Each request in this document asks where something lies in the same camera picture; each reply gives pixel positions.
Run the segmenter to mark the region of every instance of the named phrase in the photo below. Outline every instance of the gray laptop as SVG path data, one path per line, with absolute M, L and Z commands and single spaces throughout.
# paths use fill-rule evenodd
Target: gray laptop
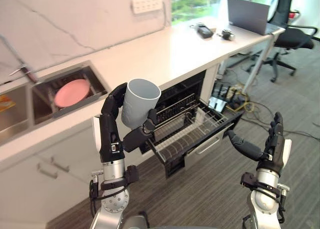
M 229 24 L 260 35 L 272 33 L 279 28 L 267 23 L 268 12 L 268 5 L 248 0 L 228 0 Z

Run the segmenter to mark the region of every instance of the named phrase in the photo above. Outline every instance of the power outlet strip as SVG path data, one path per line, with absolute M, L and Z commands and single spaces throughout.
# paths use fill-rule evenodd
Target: power outlet strip
M 157 11 L 162 8 L 162 0 L 132 0 L 134 14 Z

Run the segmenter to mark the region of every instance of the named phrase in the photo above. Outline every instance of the trees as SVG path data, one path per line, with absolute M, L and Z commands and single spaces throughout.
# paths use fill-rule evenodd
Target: trees
M 172 24 L 218 13 L 220 0 L 172 0 Z

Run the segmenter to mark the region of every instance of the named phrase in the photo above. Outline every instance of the countertop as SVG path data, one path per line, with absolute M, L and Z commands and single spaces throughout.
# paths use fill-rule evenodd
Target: countertop
M 167 27 L 159 32 L 70 60 L 36 74 L 41 78 L 90 60 L 109 92 L 132 78 L 150 80 L 164 90 L 270 37 L 231 25 L 228 25 L 228 28 L 235 34 L 235 41 L 223 40 L 216 33 L 212 38 L 202 39 L 194 29 L 186 26 Z M 20 78 L 1 85 L 0 93 L 25 83 L 27 79 Z M 0 146 L 0 170 L 35 153 L 28 149 L 36 144 L 99 114 L 103 102 L 100 100 L 80 108 Z

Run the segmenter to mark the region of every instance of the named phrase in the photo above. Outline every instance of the office chair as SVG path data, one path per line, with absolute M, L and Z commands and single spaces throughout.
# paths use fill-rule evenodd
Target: office chair
M 274 24 L 278 27 L 285 28 L 285 31 L 281 33 L 278 39 L 275 41 L 274 46 L 278 48 L 284 48 L 286 50 L 289 49 L 298 49 L 298 48 L 307 48 L 312 49 L 314 47 L 314 43 L 312 42 L 312 37 L 318 32 L 318 29 L 313 26 L 301 26 L 301 25 L 289 25 L 289 13 L 297 13 L 296 11 L 290 11 L 291 0 L 278 0 L 278 4 L 276 10 L 269 20 L 269 23 Z M 302 29 L 313 29 L 311 34 L 305 34 Z M 296 68 L 288 65 L 279 59 L 280 50 L 275 53 L 273 58 L 267 58 L 264 64 L 271 65 L 274 72 L 274 77 L 270 80 L 271 82 L 275 82 L 278 77 L 278 68 L 277 65 L 291 69 L 291 76 L 295 75 Z

